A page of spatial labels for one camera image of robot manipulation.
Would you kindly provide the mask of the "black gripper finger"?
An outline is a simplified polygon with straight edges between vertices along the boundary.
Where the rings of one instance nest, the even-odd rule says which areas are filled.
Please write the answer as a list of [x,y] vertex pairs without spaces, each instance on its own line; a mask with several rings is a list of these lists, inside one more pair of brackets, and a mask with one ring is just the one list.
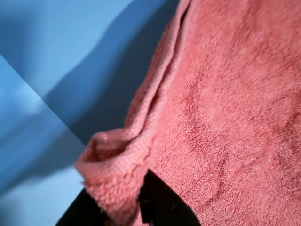
[[140,212],[149,226],[200,226],[192,209],[151,170],[140,190]]
[[96,201],[82,189],[56,226],[109,226],[111,220]]

